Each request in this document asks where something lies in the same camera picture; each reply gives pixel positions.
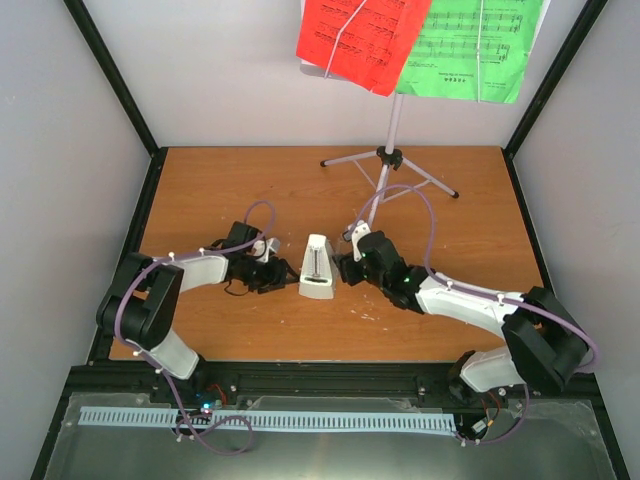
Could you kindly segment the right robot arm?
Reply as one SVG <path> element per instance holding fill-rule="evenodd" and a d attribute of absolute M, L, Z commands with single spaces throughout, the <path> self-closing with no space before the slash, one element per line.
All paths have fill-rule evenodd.
<path fill-rule="evenodd" d="M 343 282 L 367 282 L 399 309 L 448 317 L 503 340 L 499 348 L 472 350 L 458 361 L 453 376 L 468 390 L 524 385 L 558 395 L 590 350 L 585 332 L 545 288 L 501 292 L 456 282 L 406 263 L 381 231 L 351 241 L 351 252 L 334 257 Z"/>

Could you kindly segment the white metronome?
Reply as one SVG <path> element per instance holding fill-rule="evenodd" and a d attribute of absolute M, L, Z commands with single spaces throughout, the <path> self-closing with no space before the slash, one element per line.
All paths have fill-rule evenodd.
<path fill-rule="evenodd" d="M 335 297 L 338 269 L 333 255 L 333 248 L 325 235 L 309 235 L 299 278 L 298 292 L 301 296 L 314 300 L 332 300 Z"/>

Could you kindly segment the white music stand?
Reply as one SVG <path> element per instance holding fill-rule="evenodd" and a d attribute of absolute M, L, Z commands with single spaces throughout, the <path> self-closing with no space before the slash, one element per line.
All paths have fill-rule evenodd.
<path fill-rule="evenodd" d="M 303 71 L 312 71 L 314 74 L 319 75 L 323 78 L 336 78 L 336 79 L 346 80 L 341 77 L 337 77 L 333 75 L 329 75 L 329 76 L 322 75 L 318 68 L 314 66 L 305 66 L 302 64 L 302 61 L 301 61 L 301 68 Z M 371 206 L 370 206 L 370 213 L 368 216 L 370 220 L 373 220 L 375 218 L 380 204 L 386 202 L 387 200 L 386 196 L 384 196 L 383 194 L 383 191 L 387 187 L 391 171 L 397 170 L 402 166 L 407 166 L 411 168 L 416 174 L 418 174 L 421 178 L 422 185 L 433 184 L 452 198 L 456 198 L 459 195 L 458 191 L 443 184 L 441 181 L 437 180 L 433 175 L 427 173 L 424 169 L 419 167 L 417 164 L 409 161 L 399 149 L 398 142 L 397 142 L 397 133 L 399 129 L 404 100 L 408 96 L 412 96 L 412 95 L 399 94 L 396 92 L 396 88 L 394 92 L 388 96 L 388 97 L 391 97 L 392 99 L 392 110 L 391 110 L 391 115 L 389 120 L 389 127 L 388 127 L 386 142 L 384 145 L 378 147 L 373 152 L 375 156 L 380 158 L 382 167 L 381 167 L 381 172 L 378 179 L 373 181 L 372 183 L 373 187 L 376 190 L 376 195 L 372 200 Z"/>

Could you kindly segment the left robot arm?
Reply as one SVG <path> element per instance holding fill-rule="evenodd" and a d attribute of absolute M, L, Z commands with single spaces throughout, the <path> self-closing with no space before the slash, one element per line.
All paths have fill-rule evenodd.
<path fill-rule="evenodd" d="M 172 328 L 179 295 L 234 281 L 257 294 L 297 283 L 299 275 L 277 256 L 278 249 L 278 239 L 236 221 L 226 238 L 194 253 L 164 258 L 129 254 L 98 307 L 96 323 L 173 377 L 172 388 L 184 401 L 197 402 L 207 393 L 208 378 L 197 370 L 201 357 Z"/>

